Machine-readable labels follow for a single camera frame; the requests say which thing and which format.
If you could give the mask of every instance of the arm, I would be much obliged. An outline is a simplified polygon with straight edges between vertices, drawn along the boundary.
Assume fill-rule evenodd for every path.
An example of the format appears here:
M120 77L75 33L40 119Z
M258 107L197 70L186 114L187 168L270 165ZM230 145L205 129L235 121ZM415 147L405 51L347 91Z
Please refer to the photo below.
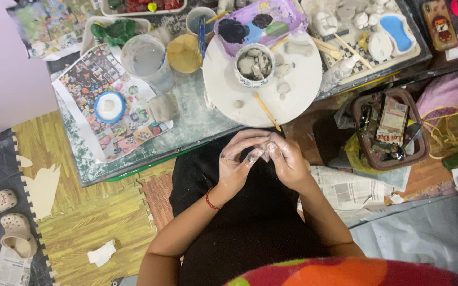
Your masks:
M319 235L332 256L365 257L307 169L298 144L277 133L270 136L270 141L267 151L277 176L288 188L300 193L307 226Z
M223 206L245 185L248 172L264 153L254 149L239 162L243 149L269 140L269 131L248 129L236 134L220 153L220 179L209 192L208 200ZM137 285L177 285L180 257L217 214L207 205L205 197L168 223L151 242L141 263Z

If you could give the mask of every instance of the phone case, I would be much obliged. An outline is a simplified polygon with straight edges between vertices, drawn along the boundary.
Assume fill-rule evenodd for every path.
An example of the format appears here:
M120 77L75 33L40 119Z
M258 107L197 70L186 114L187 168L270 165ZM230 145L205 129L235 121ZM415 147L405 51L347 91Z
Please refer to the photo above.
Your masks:
M434 48L444 51L457 47L458 38L451 24L445 1L429 1L424 3L422 8Z

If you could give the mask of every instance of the clay-covered hand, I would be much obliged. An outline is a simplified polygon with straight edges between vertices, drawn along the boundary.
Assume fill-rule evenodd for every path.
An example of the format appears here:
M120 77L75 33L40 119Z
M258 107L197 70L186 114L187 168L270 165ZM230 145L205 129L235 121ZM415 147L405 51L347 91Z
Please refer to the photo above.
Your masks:
M303 160L298 143L272 133L266 149L275 163L278 179L286 187L301 193L313 181L315 183Z
M247 129L238 132L220 153L220 179L217 189L223 194L222 200L227 202L245 185L250 168L264 153L262 149L250 151L240 163L243 149L262 144L270 140L270 131Z

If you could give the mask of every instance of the white bottle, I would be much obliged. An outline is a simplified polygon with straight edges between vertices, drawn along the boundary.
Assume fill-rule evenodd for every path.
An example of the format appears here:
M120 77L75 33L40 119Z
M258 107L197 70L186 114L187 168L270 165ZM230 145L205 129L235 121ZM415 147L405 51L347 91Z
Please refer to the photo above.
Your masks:
M348 59L336 62L323 74L319 91L327 92L336 86L342 79L350 76L356 62L359 60L359 55L353 55Z

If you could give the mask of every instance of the wooden stick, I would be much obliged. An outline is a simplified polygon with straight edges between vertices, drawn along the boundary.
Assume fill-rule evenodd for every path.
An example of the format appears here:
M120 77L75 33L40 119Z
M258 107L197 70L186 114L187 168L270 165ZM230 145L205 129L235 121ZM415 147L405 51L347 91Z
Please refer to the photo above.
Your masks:
M277 48L281 43L283 43L285 40L287 40L287 38L289 38L289 35L285 36L282 40L280 40L280 42L278 42L276 45L273 46L273 48L271 48L270 50L274 50L275 48Z
M339 40L340 43L342 43L342 45L344 45L351 53L353 53L353 55L358 55L360 57L360 62L366 66L368 69L370 70L373 70L372 66L367 62L366 59L363 58L363 56L361 56L360 54L358 54L350 45L348 45L346 42L344 42L343 39L341 39L337 33L334 34L334 36Z
M336 59L336 60L341 60L342 59L342 53L339 52L339 51L330 50L330 49L328 49L328 48L326 48L324 46L318 45L317 43L315 44L315 46L318 48L318 50L333 56L333 58Z
M278 126L277 124L277 121L275 121L275 119L273 118L273 116L271 115L270 111L266 108L266 106L264 105L264 102L259 98L259 94L257 92L254 92L253 93L254 97L259 101L259 104L261 105L261 107L264 109L264 112L268 115L268 117L271 119L271 122L273 122L273 124L275 124L275 127L277 128L278 131L282 131L282 129L280 128L280 126Z
M229 13L229 12L230 12L230 11L224 11L224 12L222 12L222 13L218 14L217 16L215 16L215 17L213 17L213 18L209 19L208 21L206 21L206 23L205 23L205 24L211 23L211 22L215 21L216 19L218 19L218 18L221 18L221 17L225 16L225 15L226 15L227 13Z
M312 36L310 36L310 37L312 38L312 40L314 41L314 43L316 43L317 45L321 45L321 46L323 46L323 47L325 47L325 48L328 48L328 49L330 49L330 50L338 51L337 47L332 46L332 45L330 45L330 44L328 44L328 43L326 43L326 42L323 42L323 41L321 41L321 40L318 39L318 38L315 38L315 37L312 37Z

